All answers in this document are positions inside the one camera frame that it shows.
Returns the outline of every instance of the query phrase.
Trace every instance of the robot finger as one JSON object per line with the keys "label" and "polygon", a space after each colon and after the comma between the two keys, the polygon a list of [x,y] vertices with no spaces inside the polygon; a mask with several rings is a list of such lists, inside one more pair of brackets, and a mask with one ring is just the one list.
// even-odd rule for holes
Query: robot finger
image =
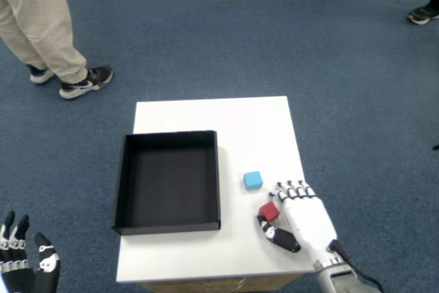
{"label": "robot finger", "polygon": [[14,228],[9,237],[9,251],[12,256],[11,270],[26,269],[27,255],[26,248],[26,231],[29,229],[29,217],[23,216],[19,224]]}
{"label": "robot finger", "polygon": [[268,194],[270,197],[278,196],[279,200],[284,203],[286,200],[291,200],[290,197],[283,190],[274,190]]}
{"label": "robot finger", "polygon": [[303,189],[302,185],[299,182],[293,183],[292,181],[288,181],[288,185],[294,189],[294,191],[299,196],[299,198],[308,197],[308,195],[306,194],[305,190]]}
{"label": "robot finger", "polygon": [[35,276],[32,293],[55,293],[60,278],[60,258],[54,246],[41,233],[35,236],[40,264]]}
{"label": "robot finger", "polygon": [[298,197],[297,193],[294,191],[294,189],[292,187],[290,187],[288,184],[286,183],[281,183],[281,182],[277,182],[277,186],[282,189],[287,195],[288,197],[290,197],[291,199],[295,199]]}
{"label": "robot finger", "polygon": [[308,195],[308,197],[310,197],[310,198],[317,197],[313,188],[311,188],[308,183],[306,183],[305,181],[302,181],[302,180],[300,180],[299,183],[302,186],[302,188],[305,190],[305,193]]}
{"label": "robot finger", "polygon": [[272,226],[261,215],[258,215],[258,221],[264,232],[265,238],[269,241],[293,253],[300,250],[300,245],[292,233]]}
{"label": "robot finger", "polygon": [[9,251],[9,234],[12,223],[14,222],[15,213],[9,212],[5,222],[0,228],[0,272],[11,271],[12,255]]}

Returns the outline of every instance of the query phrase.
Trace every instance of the black sneaker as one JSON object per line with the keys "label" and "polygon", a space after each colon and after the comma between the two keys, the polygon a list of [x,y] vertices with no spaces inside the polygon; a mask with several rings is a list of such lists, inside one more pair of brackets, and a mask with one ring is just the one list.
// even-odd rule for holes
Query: black sneaker
{"label": "black sneaker", "polygon": [[87,78],[77,84],[61,82],[60,95],[64,99],[74,99],[91,91],[98,91],[107,85],[112,78],[109,66],[88,69]]}
{"label": "black sneaker", "polygon": [[54,76],[54,73],[49,69],[39,70],[32,65],[27,66],[30,70],[30,81],[34,84],[44,84]]}
{"label": "black sneaker", "polygon": [[408,15],[408,19],[417,25],[427,24],[431,19],[437,18],[439,18],[439,10],[433,8],[430,4],[418,7]]}

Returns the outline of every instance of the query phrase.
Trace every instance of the shoe sole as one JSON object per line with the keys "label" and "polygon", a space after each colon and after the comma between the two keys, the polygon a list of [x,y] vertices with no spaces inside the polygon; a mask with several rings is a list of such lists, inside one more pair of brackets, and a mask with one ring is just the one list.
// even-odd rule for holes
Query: shoe sole
{"label": "shoe sole", "polygon": [[416,25],[425,25],[428,22],[430,22],[432,19],[439,19],[439,15],[432,17],[431,19],[425,19],[425,20],[416,20],[412,14],[408,14],[407,18],[410,20],[410,22],[416,24]]}
{"label": "shoe sole", "polygon": [[30,81],[34,84],[41,85],[47,82],[50,78],[54,76],[54,73],[50,70],[47,70],[44,75],[36,76],[36,75],[30,75]]}
{"label": "shoe sole", "polygon": [[94,86],[90,87],[89,89],[75,89],[75,90],[73,90],[73,92],[70,92],[70,93],[66,93],[62,89],[60,89],[60,96],[63,99],[75,99],[81,95],[87,94],[88,92],[98,91],[100,89],[103,89],[112,80],[112,73],[113,73],[113,71],[111,71],[110,75],[108,76],[108,78],[104,82],[101,82],[100,84],[94,85]]}

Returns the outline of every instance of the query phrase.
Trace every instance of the black shoe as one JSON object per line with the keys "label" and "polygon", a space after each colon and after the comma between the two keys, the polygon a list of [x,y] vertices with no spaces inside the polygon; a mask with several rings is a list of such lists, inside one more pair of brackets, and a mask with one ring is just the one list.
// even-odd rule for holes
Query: black shoe
{"label": "black shoe", "polygon": [[30,81],[34,84],[44,84],[54,76],[54,73],[49,69],[40,70],[32,65],[27,66],[30,70]]}
{"label": "black shoe", "polygon": [[408,15],[408,19],[417,25],[427,24],[431,19],[437,18],[439,18],[439,9],[433,8],[430,4],[418,7]]}
{"label": "black shoe", "polygon": [[88,69],[87,78],[77,84],[61,82],[60,95],[64,99],[74,99],[91,91],[98,91],[107,85],[112,78],[109,66]]}

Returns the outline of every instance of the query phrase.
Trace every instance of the open black box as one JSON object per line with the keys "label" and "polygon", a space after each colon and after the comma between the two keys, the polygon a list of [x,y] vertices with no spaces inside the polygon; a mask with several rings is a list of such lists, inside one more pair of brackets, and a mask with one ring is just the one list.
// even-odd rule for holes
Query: open black box
{"label": "open black box", "polygon": [[113,228],[121,235],[219,230],[216,132],[126,135]]}

